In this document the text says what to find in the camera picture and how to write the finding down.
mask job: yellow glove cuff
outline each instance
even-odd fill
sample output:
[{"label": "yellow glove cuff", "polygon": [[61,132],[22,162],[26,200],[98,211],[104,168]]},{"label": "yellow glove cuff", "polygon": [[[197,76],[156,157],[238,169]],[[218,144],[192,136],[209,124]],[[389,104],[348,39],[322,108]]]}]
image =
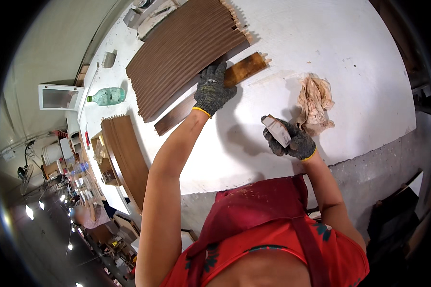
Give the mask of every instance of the yellow glove cuff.
[{"label": "yellow glove cuff", "polygon": [[207,112],[207,111],[205,111],[205,110],[203,110],[202,108],[200,108],[200,107],[196,107],[196,106],[194,106],[194,107],[192,107],[192,110],[193,109],[195,109],[195,110],[199,110],[199,111],[201,111],[201,112],[204,112],[205,114],[207,114],[208,115],[208,117],[211,117],[211,115]]},{"label": "yellow glove cuff", "polygon": [[314,154],[316,153],[316,150],[318,150],[318,148],[317,147],[315,147],[314,148],[314,152],[308,157],[308,158],[304,158],[304,159],[302,159],[301,160],[301,162],[305,162],[305,161],[307,161],[308,159],[310,159],[310,158],[312,158],[313,156],[314,156]]}]

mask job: red tool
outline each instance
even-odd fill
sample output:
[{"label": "red tool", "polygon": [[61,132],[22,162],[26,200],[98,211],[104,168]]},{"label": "red tool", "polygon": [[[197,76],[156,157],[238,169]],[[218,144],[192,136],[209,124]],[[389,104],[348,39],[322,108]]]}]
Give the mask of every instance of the red tool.
[{"label": "red tool", "polygon": [[86,138],[86,148],[90,150],[90,137],[88,136],[88,123],[86,123],[85,138]]}]

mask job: white bucket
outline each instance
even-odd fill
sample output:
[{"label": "white bucket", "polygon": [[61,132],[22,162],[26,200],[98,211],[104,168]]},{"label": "white bucket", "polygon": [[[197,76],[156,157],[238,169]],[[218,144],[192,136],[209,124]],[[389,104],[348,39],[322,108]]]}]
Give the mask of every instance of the white bucket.
[{"label": "white bucket", "polygon": [[46,165],[50,165],[56,160],[59,160],[59,158],[62,158],[61,148],[57,142],[50,146],[43,147],[42,154]]}]

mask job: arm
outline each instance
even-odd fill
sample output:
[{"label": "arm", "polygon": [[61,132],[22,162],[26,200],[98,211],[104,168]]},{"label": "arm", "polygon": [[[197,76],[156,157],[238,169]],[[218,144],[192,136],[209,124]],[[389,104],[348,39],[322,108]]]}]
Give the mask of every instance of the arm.
[{"label": "arm", "polygon": [[96,212],[94,211],[94,204],[90,204],[89,200],[86,201],[86,207],[90,209],[90,217],[92,221],[96,221]]},{"label": "arm", "polygon": [[159,286],[181,255],[181,191],[179,176],[204,124],[235,93],[224,89],[227,64],[204,70],[196,104],[167,138],[150,167],[137,252],[136,286]]},{"label": "arm", "polygon": [[319,155],[313,139],[297,126],[282,120],[279,121],[287,128],[291,142],[288,147],[284,148],[265,129],[263,135],[272,152],[277,156],[288,154],[302,161],[313,185],[322,222],[353,239],[365,251],[364,239],[348,218],[343,196],[332,173]]},{"label": "arm", "polygon": [[310,159],[303,162],[303,167],[313,185],[322,222],[353,239],[365,252],[364,239],[348,218],[338,185],[317,150]]}]

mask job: worker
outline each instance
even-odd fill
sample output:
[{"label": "worker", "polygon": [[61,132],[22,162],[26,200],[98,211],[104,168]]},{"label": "worker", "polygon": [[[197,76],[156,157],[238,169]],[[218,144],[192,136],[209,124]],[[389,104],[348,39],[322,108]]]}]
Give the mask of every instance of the worker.
[{"label": "worker", "polygon": [[[223,62],[202,72],[195,106],[150,168],[136,286],[356,286],[369,272],[365,242],[314,141],[284,121],[290,146],[280,146],[267,130],[263,135],[274,154],[301,160],[322,223],[305,213],[302,176],[259,181],[217,192],[199,239],[181,252],[179,176],[205,123],[236,94],[223,86],[225,68]],[[212,164],[197,156],[199,168]]]},{"label": "worker", "polygon": [[75,206],[70,212],[70,219],[76,225],[83,225],[86,229],[94,229],[110,221],[105,208],[94,204],[92,200],[86,200],[85,206]]}]

